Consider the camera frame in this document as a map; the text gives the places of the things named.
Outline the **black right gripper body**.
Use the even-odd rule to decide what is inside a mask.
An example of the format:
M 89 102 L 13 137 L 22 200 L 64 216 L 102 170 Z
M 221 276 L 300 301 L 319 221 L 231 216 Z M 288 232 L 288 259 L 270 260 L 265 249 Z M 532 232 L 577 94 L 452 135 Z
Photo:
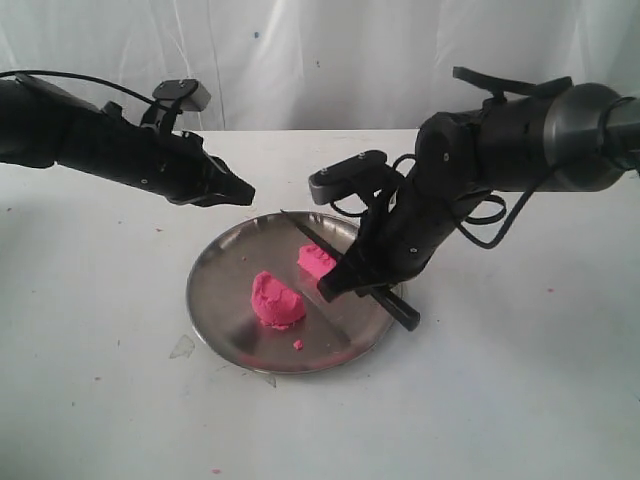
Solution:
M 451 169 L 412 169 L 403 182 L 368 206 L 356 241 L 400 276 L 417 276 L 463 216 L 463 175 Z

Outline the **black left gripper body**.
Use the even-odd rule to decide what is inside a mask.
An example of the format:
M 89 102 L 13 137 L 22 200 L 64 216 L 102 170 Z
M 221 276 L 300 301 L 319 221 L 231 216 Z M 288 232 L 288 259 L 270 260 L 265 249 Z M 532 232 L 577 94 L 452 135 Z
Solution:
M 204 150 L 200 136 L 161 135 L 148 127 L 135 131 L 143 143 L 135 156 L 136 188 L 176 205 L 225 203 L 225 163 Z

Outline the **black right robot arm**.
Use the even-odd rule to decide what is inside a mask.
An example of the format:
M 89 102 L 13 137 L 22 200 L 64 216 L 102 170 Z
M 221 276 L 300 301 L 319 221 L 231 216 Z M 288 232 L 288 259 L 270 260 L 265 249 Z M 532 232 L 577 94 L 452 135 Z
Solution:
M 364 203 L 357 236 L 319 283 L 326 300 L 419 275 L 453 233 L 478 224 L 500 192 L 597 192 L 639 166 L 639 101 L 568 77 L 541 84 L 453 71 L 488 94 L 477 110 L 439 112 L 419 128 L 401 173 L 368 150 L 309 179 L 312 199 Z

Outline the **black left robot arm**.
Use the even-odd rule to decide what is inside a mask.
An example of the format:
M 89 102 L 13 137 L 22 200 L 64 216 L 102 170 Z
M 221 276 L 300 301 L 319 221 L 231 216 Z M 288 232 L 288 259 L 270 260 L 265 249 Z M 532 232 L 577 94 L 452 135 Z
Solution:
M 164 197 L 176 205 L 249 206 L 255 189 L 207 153 L 201 136 L 174 132 L 179 115 L 211 95 L 195 79 L 165 80 L 134 125 L 112 101 L 98 108 L 48 82 L 50 72 L 1 75 L 1 161 L 34 169 L 61 165 Z

